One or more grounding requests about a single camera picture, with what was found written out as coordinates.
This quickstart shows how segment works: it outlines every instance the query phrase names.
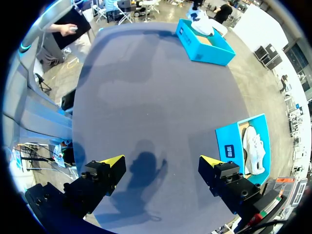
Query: white sneaker in box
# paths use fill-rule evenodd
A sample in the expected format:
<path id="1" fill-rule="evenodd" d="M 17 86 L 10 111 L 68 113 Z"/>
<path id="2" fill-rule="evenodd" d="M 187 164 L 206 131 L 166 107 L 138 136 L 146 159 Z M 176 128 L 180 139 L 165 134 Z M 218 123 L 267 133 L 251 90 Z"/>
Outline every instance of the white sneaker in box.
<path id="1" fill-rule="evenodd" d="M 206 15 L 206 12 L 200 10 L 199 8 L 197 8 L 197 10 L 193 10 L 192 4 L 186 16 L 192 21 L 192 28 L 194 28 L 199 33 L 207 36 L 213 36 L 215 34 L 214 28 L 211 26 L 209 17 Z"/>
<path id="2" fill-rule="evenodd" d="M 245 174 L 251 173 L 258 175 L 265 171 L 262 160 L 265 155 L 263 148 L 263 141 L 260 140 L 260 135 L 257 134 L 253 126 L 246 129 L 243 138 L 243 147 L 247 152 L 247 159 L 245 164 Z"/>

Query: floor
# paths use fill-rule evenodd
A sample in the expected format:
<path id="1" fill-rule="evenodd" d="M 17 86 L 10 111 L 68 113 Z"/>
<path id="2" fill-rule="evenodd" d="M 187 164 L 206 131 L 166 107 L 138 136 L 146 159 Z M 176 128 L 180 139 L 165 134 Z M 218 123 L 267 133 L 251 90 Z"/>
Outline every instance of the floor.
<path id="1" fill-rule="evenodd" d="M 183 7 L 172 6 L 167 2 L 160 2 L 158 9 L 160 14 L 153 13 L 155 20 L 160 22 L 178 22 L 179 18 L 185 18 L 185 14 L 190 7 L 186 2 Z M 110 27 L 114 23 L 107 24 L 105 20 L 99 23 L 92 22 L 92 29 L 96 33 L 101 27 Z M 235 58 L 230 62 L 229 68 L 236 80 L 236 83 L 244 98 L 250 116 L 265 113 L 271 141 L 272 167 L 270 177 L 288 176 L 292 168 L 293 143 L 290 137 L 288 119 L 286 116 L 286 104 L 279 92 L 281 83 L 277 83 L 271 71 L 267 71 L 255 56 L 249 51 L 247 46 L 229 29 L 225 39 L 236 51 Z M 77 83 L 82 68 L 82 64 L 72 55 L 69 55 L 65 63 L 59 64 L 44 74 L 45 82 L 51 86 L 50 97 L 59 103 L 60 98 L 73 90 Z M 62 184 L 69 178 L 61 173 L 51 171 L 40 172 L 36 176 L 36 181 L 46 183 L 50 181 L 60 190 Z M 96 225 L 97 222 L 88 216 L 88 220 Z"/>

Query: blue tabletop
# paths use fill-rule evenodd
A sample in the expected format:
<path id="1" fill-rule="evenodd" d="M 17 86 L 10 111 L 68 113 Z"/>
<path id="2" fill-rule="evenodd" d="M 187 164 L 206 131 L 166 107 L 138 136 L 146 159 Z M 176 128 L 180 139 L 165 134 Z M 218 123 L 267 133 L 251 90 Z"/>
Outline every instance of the blue tabletop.
<path id="1" fill-rule="evenodd" d="M 206 234 L 234 216 L 197 172 L 219 159 L 215 129 L 248 117 L 228 67 L 192 62 L 176 24 L 105 28 L 80 74 L 73 111 L 78 170 L 124 154 L 127 172 L 94 214 L 120 234 Z"/>

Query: blue shoe box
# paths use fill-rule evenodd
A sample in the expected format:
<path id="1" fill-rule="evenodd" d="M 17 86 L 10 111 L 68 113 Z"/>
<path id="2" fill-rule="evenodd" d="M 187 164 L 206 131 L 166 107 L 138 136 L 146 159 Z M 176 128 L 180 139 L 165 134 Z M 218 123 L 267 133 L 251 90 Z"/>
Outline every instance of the blue shoe box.
<path id="1" fill-rule="evenodd" d="M 180 19 L 176 28 L 176 34 L 190 60 L 226 66 L 234 58 L 235 51 L 215 29 L 214 35 L 209 37 L 195 31 L 191 24 L 190 20 Z M 201 42 L 198 36 L 207 38 L 210 45 Z"/>
<path id="2" fill-rule="evenodd" d="M 245 159 L 242 142 L 243 136 L 240 132 L 239 126 L 246 122 L 255 128 L 257 134 L 260 134 L 266 152 L 263 157 L 264 173 L 252 175 L 248 180 L 254 184 L 259 183 L 262 185 L 269 177 L 271 170 L 270 137 L 267 120 L 264 114 L 247 118 L 215 130 L 219 146 L 220 160 L 223 162 L 233 161 L 240 166 L 239 172 L 245 175 Z"/>

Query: person's hand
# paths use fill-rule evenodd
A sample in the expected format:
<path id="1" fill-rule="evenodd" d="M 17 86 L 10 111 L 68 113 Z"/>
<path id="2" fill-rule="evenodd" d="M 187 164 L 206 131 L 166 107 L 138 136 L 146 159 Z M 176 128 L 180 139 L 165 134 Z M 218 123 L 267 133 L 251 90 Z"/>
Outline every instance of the person's hand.
<path id="1" fill-rule="evenodd" d="M 63 24 L 60 26 L 59 32 L 62 34 L 63 37 L 76 33 L 75 31 L 70 30 L 70 27 L 77 27 L 77 25 L 68 23 L 68 24 Z"/>

